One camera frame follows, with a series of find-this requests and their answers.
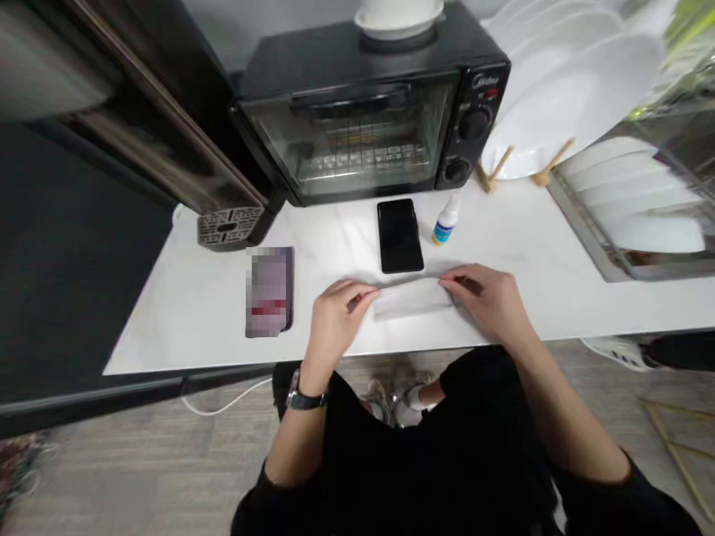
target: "black cabinet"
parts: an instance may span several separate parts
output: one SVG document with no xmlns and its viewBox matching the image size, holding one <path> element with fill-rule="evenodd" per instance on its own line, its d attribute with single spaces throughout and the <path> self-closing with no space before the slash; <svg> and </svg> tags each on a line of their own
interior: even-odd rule
<svg viewBox="0 0 715 536">
<path fill-rule="evenodd" d="M 0 125 L 0 438 L 270 373 L 101 375 L 176 202 L 33 128 Z"/>
</svg>

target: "spray bottle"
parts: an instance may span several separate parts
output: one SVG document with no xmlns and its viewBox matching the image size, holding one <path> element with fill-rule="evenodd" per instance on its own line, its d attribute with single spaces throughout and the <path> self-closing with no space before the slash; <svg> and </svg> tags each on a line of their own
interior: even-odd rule
<svg viewBox="0 0 715 536">
<path fill-rule="evenodd" d="M 441 246 L 449 240 L 449 235 L 452 229 L 457 224 L 460 217 L 460 198 L 457 194 L 452 194 L 449 197 L 449 202 L 444 207 L 442 212 L 437 217 L 437 224 L 432 232 L 432 243 L 435 246 Z"/>
</svg>

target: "cleaning wipe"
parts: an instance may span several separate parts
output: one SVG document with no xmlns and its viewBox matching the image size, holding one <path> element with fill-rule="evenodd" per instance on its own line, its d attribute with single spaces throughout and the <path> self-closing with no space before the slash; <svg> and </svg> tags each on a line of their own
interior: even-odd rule
<svg viewBox="0 0 715 536">
<path fill-rule="evenodd" d="M 421 278 L 380 290 L 372 303 L 376 320 L 390 320 L 434 313 L 454 303 L 437 278 Z"/>
</svg>

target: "oven glass door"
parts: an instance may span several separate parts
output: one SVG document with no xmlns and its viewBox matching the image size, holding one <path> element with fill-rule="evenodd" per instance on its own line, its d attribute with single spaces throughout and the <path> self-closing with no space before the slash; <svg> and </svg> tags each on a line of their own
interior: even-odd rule
<svg viewBox="0 0 715 536">
<path fill-rule="evenodd" d="M 353 86 L 244 111 L 301 197 L 433 182 L 460 74 Z"/>
</svg>

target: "oven control knob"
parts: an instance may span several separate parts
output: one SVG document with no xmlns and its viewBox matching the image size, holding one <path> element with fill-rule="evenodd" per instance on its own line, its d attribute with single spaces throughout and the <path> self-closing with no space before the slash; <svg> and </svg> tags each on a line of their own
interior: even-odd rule
<svg viewBox="0 0 715 536">
<path fill-rule="evenodd" d="M 464 182 L 469 178 L 471 165 L 465 159 L 452 160 L 445 169 L 447 182 Z"/>
<path fill-rule="evenodd" d="M 489 113 L 484 109 L 469 110 L 460 122 L 460 138 L 463 140 L 481 138 L 489 128 L 489 119 Z"/>
</svg>

